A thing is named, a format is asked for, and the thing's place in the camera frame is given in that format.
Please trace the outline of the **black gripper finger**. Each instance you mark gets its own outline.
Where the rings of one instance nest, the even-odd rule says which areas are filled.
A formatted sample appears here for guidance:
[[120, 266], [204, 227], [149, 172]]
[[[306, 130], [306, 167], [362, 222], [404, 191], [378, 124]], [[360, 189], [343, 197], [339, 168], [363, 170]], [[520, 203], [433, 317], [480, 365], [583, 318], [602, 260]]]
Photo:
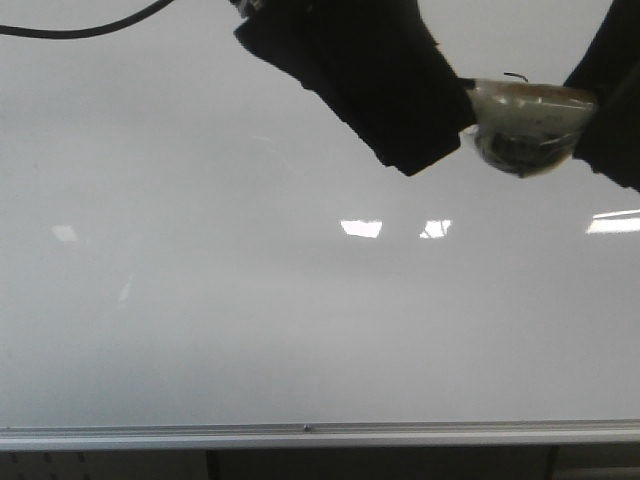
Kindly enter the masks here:
[[573, 152], [593, 172], [639, 189], [639, 3], [614, 1], [565, 80], [597, 100]]
[[234, 35], [295, 78], [386, 167], [415, 175], [456, 151], [475, 122], [468, 83], [416, 1], [236, 1]]

